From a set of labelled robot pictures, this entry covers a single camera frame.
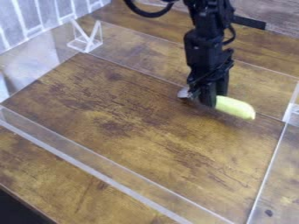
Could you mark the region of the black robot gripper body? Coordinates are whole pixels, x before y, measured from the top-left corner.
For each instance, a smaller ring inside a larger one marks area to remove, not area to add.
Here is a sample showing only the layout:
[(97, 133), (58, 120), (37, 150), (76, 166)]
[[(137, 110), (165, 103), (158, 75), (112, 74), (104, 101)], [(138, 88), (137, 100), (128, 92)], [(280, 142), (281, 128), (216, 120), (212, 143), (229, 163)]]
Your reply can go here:
[(201, 83), (214, 82), (218, 71), (229, 71), (233, 66), (230, 48), (224, 49), (232, 39), (224, 41), (224, 31), (190, 29), (182, 37), (186, 66), (190, 69), (186, 84), (198, 88)]

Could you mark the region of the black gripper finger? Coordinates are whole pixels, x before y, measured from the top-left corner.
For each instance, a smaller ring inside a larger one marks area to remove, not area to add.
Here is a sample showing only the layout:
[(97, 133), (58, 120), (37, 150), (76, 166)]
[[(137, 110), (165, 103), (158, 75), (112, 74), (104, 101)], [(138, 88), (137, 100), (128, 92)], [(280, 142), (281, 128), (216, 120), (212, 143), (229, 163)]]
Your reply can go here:
[(228, 86), (229, 86), (229, 72), (220, 70), (217, 80), (216, 80), (217, 95), (225, 96), (228, 94)]
[(216, 105), (216, 83), (214, 82), (205, 82), (200, 84), (200, 103), (210, 108)]

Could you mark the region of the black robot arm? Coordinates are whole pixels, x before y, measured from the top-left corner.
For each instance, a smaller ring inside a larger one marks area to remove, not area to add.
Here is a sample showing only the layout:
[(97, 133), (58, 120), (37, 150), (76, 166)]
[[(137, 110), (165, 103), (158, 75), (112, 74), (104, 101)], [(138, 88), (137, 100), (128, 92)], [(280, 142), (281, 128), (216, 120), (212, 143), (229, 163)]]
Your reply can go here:
[(214, 108), (218, 95), (228, 94), (233, 49), (228, 45), (236, 37), (230, 25), (233, 7), (229, 0), (182, 0), (193, 28), (184, 34), (184, 52), (190, 73), (188, 94), (200, 104)]

